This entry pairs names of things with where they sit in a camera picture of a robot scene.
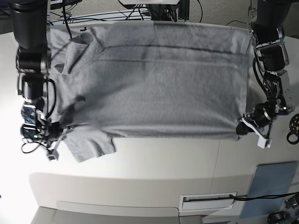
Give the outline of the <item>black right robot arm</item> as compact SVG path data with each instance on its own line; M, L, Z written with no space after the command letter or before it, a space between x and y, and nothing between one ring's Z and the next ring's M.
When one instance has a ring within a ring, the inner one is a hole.
M10 0L13 33L19 47L16 54L17 93L24 103L21 136L24 144L36 144L46 151L48 160L58 160L57 148L68 128L52 122L54 106L49 105L50 1Z

